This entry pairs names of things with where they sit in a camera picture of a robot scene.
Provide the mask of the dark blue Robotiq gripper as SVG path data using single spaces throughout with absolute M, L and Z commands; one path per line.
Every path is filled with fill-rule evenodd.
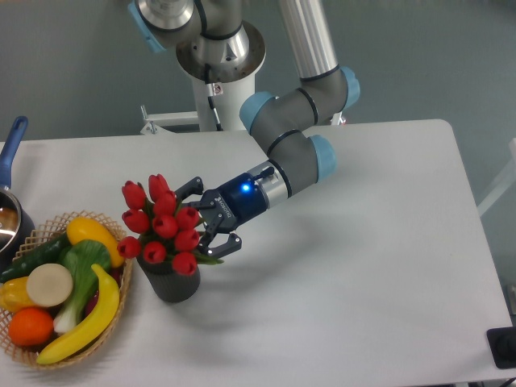
M 216 189 L 203 191 L 200 177 L 174 190 L 180 202 L 191 195 L 202 195 L 199 201 L 187 203 L 199 211 L 205 223 L 206 233 L 199 241 L 198 250 L 205 256 L 220 259 L 241 249 L 242 239 L 232 231 L 264 213 L 268 203 L 250 173 L 242 173 Z M 223 235 L 217 235 L 219 233 L 228 235 L 223 239 Z

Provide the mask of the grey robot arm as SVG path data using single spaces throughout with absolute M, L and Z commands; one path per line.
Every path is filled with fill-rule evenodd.
M 299 85 L 286 94 L 259 91 L 263 36 L 243 18 L 240 1 L 132 1 L 128 10 L 154 52 L 174 49 L 195 88 L 203 131 L 246 131 L 266 159 L 214 189 L 194 178 L 177 191 L 195 213 L 191 249 L 203 264 L 239 250 L 239 226 L 320 182 L 335 170 L 335 151 L 306 130 L 338 123 L 360 96 L 356 75 L 340 65 L 319 1 L 279 4 Z

